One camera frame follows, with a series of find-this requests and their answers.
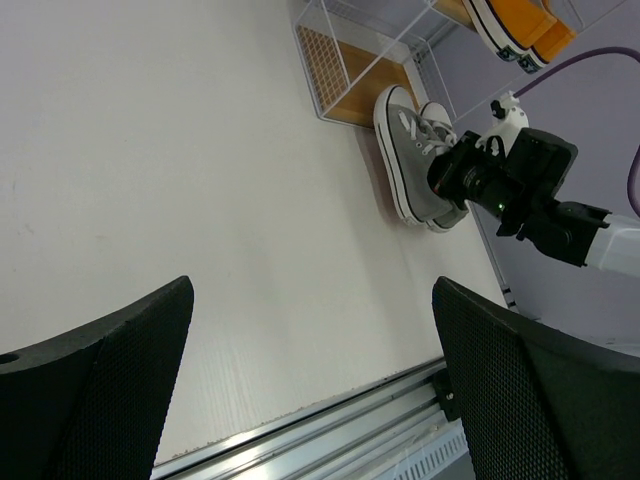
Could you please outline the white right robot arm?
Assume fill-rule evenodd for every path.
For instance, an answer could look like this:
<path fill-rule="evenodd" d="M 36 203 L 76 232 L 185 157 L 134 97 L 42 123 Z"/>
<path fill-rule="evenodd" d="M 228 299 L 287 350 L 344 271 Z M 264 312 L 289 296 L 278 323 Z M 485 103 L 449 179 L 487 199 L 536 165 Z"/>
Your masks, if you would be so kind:
<path fill-rule="evenodd" d="M 472 202 L 499 222 L 499 237 L 527 240 L 576 267 L 639 274 L 639 223 L 595 206 L 556 199 L 578 154 L 575 145 L 523 128 L 512 143 L 468 131 L 429 170 L 440 198 Z"/>

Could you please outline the orange sneaker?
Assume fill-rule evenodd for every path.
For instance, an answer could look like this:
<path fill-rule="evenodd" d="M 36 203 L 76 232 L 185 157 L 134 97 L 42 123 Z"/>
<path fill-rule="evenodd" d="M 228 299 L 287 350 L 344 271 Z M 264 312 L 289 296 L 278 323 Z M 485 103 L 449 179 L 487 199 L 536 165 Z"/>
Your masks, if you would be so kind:
<path fill-rule="evenodd" d="M 531 64 L 546 62 L 534 45 L 556 23 L 557 18 L 536 1 L 464 0 L 464 8 L 485 45 L 502 61 Z"/>
<path fill-rule="evenodd" d="M 537 1 L 537 4 L 551 14 L 556 22 L 517 60 L 519 67 L 527 74 L 544 69 L 577 37 L 577 31 L 554 12 L 550 1 Z"/>

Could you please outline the grey sneaker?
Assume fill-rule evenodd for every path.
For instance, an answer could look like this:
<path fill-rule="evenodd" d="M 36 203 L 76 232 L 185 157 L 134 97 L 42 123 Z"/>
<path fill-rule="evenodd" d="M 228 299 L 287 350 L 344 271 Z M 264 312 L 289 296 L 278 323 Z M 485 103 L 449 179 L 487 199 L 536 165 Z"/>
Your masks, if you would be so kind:
<path fill-rule="evenodd" d="M 428 226 L 429 220 L 450 211 L 450 201 L 439 198 L 427 181 L 435 158 L 450 148 L 445 149 L 420 109 L 414 108 L 407 89 L 392 85 L 378 96 L 373 114 L 394 206 L 410 226 Z"/>
<path fill-rule="evenodd" d="M 419 115 L 430 125 L 436 137 L 445 145 L 445 149 L 455 145 L 458 138 L 452 128 L 452 122 L 445 107 L 437 102 L 428 102 L 423 105 Z M 469 213 L 465 203 L 459 207 L 455 202 L 449 202 L 450 211 L 434 220 L 427 222 L 428 226 L 439 233 L 445 233 L 454 228 Z"/>

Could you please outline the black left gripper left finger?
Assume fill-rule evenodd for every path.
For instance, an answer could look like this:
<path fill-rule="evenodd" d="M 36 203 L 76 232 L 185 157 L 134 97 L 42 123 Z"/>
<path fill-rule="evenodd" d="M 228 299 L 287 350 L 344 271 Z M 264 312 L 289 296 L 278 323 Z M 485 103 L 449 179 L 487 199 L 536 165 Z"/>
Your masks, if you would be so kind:
<path fill-rule="evenodd" d="M 2 478 L 150 478 L 193 307 L 193 285 L 181 276 L 2 354 Z"/>

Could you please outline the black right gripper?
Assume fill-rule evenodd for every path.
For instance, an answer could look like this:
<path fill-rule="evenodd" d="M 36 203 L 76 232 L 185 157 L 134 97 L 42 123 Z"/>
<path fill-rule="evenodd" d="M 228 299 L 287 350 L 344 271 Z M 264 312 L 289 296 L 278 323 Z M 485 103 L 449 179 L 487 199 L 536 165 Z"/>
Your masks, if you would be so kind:
<path fill-rule="evenodd" d="M 429 168 L 427 181 L 431 190 L 459 208 L 464 208 L 469 198 L 466 176 L 482 163 L 482 154 L 476 147 L 479 139 L 479 134 L 466 131 L 453 147 L 437 156 Z"/>

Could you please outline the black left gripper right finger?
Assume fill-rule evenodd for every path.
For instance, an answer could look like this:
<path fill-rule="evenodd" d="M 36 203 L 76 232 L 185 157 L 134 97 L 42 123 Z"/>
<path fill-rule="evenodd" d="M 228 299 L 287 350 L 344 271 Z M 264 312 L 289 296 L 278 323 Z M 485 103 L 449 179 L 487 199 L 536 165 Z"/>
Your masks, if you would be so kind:
<path fill-rule="evenodd" d="M 444 276 L 432 309 L 477 478 L 638 478 L 638 357 Z"/>

